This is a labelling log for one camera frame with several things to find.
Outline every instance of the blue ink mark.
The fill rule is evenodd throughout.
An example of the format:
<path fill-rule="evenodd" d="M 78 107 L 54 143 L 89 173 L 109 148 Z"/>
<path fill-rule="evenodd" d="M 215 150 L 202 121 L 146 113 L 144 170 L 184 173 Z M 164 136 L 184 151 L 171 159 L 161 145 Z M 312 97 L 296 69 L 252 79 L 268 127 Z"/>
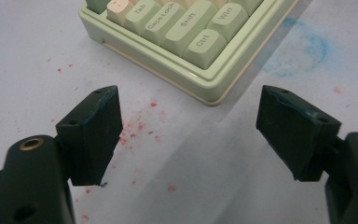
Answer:
<path fill-rule="evenodd" d="M 278 77 L 308 73 L 323 63 L 329 53 L 325 38 L 316 35 L 305 22 L 291 18 L 283 21 L 270 42 L 277 41 L 274 37 L 279 38 L 288 29 L 291 29 L 290 33 L 263 67 L 263 71 Z"/>

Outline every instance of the ctrl key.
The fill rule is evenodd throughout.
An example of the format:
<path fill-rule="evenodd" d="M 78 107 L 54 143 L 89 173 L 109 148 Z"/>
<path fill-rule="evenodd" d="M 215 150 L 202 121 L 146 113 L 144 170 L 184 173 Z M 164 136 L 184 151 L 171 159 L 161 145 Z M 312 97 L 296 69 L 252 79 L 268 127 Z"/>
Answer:
<path fill-rule="evenodd" d="M 226 45 L 225 38 L 219 33 L 205 29 L 190 43 L 183 58 L 201 69 L 207 69 Z"/>
<path fill-rule="evenodd" d="M 129 0 L 112 0 L 106 7 L 106 18 L 120 26 L 124 25 L 127 13 L 134 4 Z"/>

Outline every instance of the green keyboard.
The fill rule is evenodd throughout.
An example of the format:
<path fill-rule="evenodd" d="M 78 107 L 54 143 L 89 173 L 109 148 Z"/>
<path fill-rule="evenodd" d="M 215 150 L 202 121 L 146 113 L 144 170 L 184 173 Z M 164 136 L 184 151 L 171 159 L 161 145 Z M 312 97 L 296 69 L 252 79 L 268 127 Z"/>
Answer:
<path fill-rule="evenodd" d="M 297 0 L 86 0 L 89 36 L 218 105 Z"/>

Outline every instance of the red speck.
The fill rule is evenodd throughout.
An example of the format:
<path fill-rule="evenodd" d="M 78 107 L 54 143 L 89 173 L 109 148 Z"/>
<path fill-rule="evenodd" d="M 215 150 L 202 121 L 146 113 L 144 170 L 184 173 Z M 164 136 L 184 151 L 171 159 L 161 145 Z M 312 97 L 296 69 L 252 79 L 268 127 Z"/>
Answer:
<path fill-rule="evenodd" d="M 160 143 L 161 142 L 161 137 L 160 136 L 155 136 L 155 140 L 157 143 Z"/>
<path fill-rule="evenodd" d="M 124 136 L 120 136 L 120 139 L 118 140 L 118 142 L 122 145 L 122 146 L 126 146 L 127 143 L 129 142 L 129 140 L 124 137 Z"/>
<path fill-rule="evenodd" d="M 139 131 L 141 131 L 144 127 L 145 127 L 145 123 L 143 123 L 143 122 L 139 122 L 139 124 L 138 124 L 138 130 Z"/>
<path fill-rule="evenodd" d="M 338 94 L 341 94 L 341 93 L 342 93 L 342 89 L 341 89 L 340 87 L 335 87 L 335 88 L 333 89 L 333 91 L 334 91 L 335 93 L 338 93 Z"/>
<path fill-rule="evenodd" d="M 82 222 L 87 222 L 90 220 L 90 217 L 87 215 L 83 215 L 83 216 L 81 216 L 81 220 L 82 220 Z"/>
<path fill-rule="evenodd" d="M 176 186 L 174 186 L 174 185 L 169 185 L 169 186 L 168 186 L 168 192 L 169 192 L 169 193 L 174 193 L 174 192 L 176 192 Z"/>
<path fill-rule="evenodd" d="M 139 168 L 136 168 L 134 173 L 136 173 L 137 175 L 140 175 L 142 173 L 142 170 Z"/>
<path fill-rule="evenodd" d="M 91 188 L 90 187 L 86 187 L 86 193 L 90 194 L 91 193 Z"/>
<path fill-rule="evenodd" d="M 152 103 L 150 103 L 151 107 L 156 107 L 158 105 L 158 103 L 156 101 L 153 101 Z"/>

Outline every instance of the shift key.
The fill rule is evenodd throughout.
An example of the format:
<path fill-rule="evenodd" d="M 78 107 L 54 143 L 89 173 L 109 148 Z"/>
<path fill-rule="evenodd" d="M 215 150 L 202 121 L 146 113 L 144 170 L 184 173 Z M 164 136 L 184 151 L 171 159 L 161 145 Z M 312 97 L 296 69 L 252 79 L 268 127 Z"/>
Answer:
<path fill-rule="evenodd" d="M 161 46 L 182 57 L 188 44 L 208 25 L 216 12 L 216 6 L 210 1 L 196 2 L 164 36 Z"/>

